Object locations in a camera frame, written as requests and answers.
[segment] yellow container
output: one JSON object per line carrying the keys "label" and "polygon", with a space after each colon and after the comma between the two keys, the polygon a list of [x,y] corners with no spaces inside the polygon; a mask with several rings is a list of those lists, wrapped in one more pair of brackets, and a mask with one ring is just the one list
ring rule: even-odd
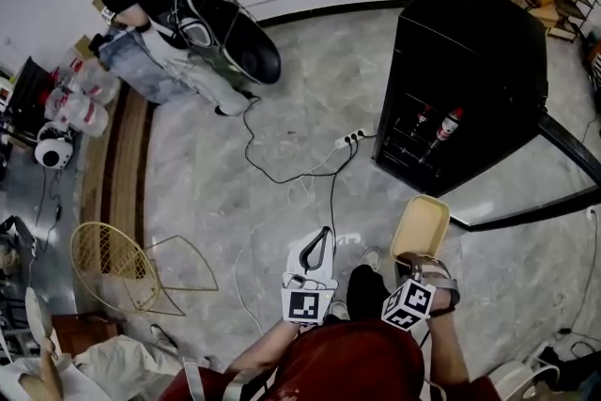
{"label": "yellow container", "polygon": [[391,244],[391,256],[402,253],[428,254],[434,256],[449,226],[449,207],[429,195],[417,195],[411,199]]}

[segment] black strap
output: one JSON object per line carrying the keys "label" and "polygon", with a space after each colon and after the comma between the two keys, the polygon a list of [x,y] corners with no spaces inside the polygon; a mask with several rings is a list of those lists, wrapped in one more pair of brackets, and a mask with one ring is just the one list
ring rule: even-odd
{"label": "black strap", "polygon": [[449,313],[452,313],[454,311],[455,311],[455,307],[449,306],[445,309],[437,309],[436,311],[430,311],[430,317],[441,317],[444,315],[448,315]]}

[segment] jeans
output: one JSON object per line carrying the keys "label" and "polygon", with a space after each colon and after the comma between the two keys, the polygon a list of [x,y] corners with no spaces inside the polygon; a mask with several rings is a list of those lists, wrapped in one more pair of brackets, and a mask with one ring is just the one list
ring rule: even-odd
{"label": "jeans", "polygon": [[[384,279],[366,264],[361,264],[350,274],[347,291],[347,308],[351,321],[380,319],[384,301],[391,295],[384,286]],[[334,315],[327,315],[323,326],[341,322]]]}

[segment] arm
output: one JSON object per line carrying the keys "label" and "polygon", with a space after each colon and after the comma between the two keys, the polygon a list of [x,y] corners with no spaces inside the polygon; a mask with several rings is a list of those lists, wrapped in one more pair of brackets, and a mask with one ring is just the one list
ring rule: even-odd
{"label": "arm", "polygon": [[441,388],[470,382],[459,346],[453,314],[428,319],[432,335],[430,379]]}
{"label": "arm", "polygon": [[299,333],[299,326],[281,320],[256,343],[240,354],[227,368],[225,373],[235,375],[240,371],[266,371],[280,361],[284,351]]}
{"label": "arm", "polygon": [[54,345],[50,339],[44,339],[41,345],[39,374],[41,379],[23,375],[19,383],[34,401],[62,401],[63,383],[58,376],[53,361]]}
{"label": "arm", "polygon": [[126,8],[125,10],[121,10],[115,15],[115,19],[119,23],[134,27],[144,27],[150,22],[148,16],[138,4]]}

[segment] sneaker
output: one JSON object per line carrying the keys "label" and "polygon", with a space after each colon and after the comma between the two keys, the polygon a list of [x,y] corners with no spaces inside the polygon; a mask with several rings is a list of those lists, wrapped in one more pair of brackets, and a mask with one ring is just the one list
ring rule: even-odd
{"label": "sneaker", "polygon": [[215,358],[213,356],[203,356],[200,358],[198,362],[198,367],[206,367],[207,369],[212,369],[215,367],[217,363],[215,362]]}
{"label": "sneaker", "polygon": [[379,271],[379,266],[382,263],[382,251],[378,247],[370,247],[367,251],[363,253],[361,256],[361,260],[359,264],[366,264],[369,266],[374,272]]}
{"label": "sneaker", "polygon": [[222,111],[222,108],[219,105],[215,107],[215,114],[217,114],[217,116],[229,117],[229,114]]}
{"label": "sneaker", "polygon": [[329,314],[338,317],[341,321],[349,321],[347,304],[344,301],[334,301],[330,304]]}
{"label": "sneaker", "polygon": [[150,326],[150,332],[154,336],[155,342],[160,345],[170,345],[177,349],[177,343],[169,336],[165,331],[162,330],[162,327],[158,324],[152,324]]}
{"label": "sneaker", "polygon": [[240,94],[242,94],[246,99],[248,100],[253,100],[253,99],[259,99],[255,94],[253,94],[250,90],[238,90],[238,89],[234,89],[237,90]]}

